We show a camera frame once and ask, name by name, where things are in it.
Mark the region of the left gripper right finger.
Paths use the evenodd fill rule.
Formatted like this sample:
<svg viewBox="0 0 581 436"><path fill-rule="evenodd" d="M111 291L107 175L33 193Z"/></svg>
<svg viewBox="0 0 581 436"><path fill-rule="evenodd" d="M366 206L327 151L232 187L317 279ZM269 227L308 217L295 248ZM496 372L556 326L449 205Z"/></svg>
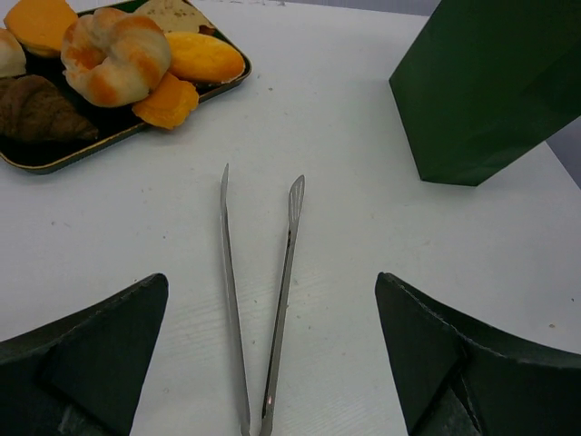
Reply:
<svg viewBox="0 0 581 436"><path fill-rule="evenodd" d="M410 435L577 435L580 357L503 332L392 273L375 295Z"/></svg>

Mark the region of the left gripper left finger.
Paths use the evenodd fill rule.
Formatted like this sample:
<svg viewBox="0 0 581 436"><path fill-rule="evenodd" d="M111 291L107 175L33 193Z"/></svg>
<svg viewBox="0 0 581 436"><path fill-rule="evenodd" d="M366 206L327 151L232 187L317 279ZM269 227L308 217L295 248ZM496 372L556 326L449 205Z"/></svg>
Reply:
<svg viewBox="0 0 581 436"><path fill-rule="evenodd" d="M3 341L2 434L129 434L168 296L155 273Z"/></svg>

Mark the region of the metal tongs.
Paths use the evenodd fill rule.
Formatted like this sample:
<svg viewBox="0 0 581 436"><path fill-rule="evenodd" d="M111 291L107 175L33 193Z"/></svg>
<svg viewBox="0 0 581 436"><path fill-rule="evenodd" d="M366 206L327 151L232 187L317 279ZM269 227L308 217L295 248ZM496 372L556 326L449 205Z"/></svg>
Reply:
<svg viewBox="0 0 581 436"><path fill-rule="evenodd" d="M221 179L220 206L226 307L231 333L231 351L233 357L233 373L235 377L235 401L240 420L240 432L242 435L249 435L251 433L251 406L246 378L240 313L231 253L231 235L227 205L228 182L229 169L225 168ZM291 288L291 272L300 217L303 208L305 184L306 179L301 175L294 181L289 190L286 249L281 272L281 287L273 325L270 358L261 408L260 435L270 435L273 430L274 408L281 366L283 334Z"/></svg>

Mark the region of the dark brown fake croissant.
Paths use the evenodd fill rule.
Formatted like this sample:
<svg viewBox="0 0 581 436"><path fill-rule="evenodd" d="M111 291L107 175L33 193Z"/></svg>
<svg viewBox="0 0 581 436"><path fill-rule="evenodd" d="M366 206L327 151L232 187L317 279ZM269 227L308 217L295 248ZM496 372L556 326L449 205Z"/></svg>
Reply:
<svg viewBox="0 0 581 436"><path fill-rule="evenodd" d="M1 80L1 135L26 144L91 141L98 129L54 84L31 74Z"/></svg>

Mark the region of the green brown paper bag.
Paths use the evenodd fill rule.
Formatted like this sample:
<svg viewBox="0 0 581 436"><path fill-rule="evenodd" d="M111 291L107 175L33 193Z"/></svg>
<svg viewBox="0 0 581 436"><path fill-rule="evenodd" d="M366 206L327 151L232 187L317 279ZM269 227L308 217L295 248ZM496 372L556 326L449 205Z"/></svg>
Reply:
<svg viewBox="0 0 581 436"><path fill-rule="evenodd" d="M421 180L477 186L580 115L580 4L442 1L389 83Z"/></svg>

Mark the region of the pale twisted fake bread roll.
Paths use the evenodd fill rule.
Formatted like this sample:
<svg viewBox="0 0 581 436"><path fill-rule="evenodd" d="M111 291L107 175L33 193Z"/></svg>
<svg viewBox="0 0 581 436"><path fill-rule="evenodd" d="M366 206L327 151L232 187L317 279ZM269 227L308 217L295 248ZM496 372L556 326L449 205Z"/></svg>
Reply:
<svg viewBox="0 0 581 436"><path fill-rule="evenodd" d="M168 41L151 18L112 7L77 18L61 47L66 82L90 104L106 108L147 97L171 59Z"/></svg>

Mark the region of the small pale fake bun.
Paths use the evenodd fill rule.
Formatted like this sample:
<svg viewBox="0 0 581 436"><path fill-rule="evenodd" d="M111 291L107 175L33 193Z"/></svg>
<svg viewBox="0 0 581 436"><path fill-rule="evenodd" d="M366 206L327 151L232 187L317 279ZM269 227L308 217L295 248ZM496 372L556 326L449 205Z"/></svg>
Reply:
<svg viewBox="0 0 581 436"><path fill-rule="evenodd" d="M15 77L26 73L26 58L22 46L8 30L0 29L0 77Z"/></svg>

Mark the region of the brown sliced fake bread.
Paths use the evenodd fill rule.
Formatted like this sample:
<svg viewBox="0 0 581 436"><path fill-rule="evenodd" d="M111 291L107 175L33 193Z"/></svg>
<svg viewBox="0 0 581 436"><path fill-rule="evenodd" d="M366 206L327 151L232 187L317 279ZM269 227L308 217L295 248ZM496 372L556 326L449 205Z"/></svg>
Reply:
<svg viewBox="0 0 581 436"><path fill-rule="evenodd" d="M138 15L151 18L165 33L194 32L214 35L216 28L206 16L187 1L150 0L138 7Z"/></svg>

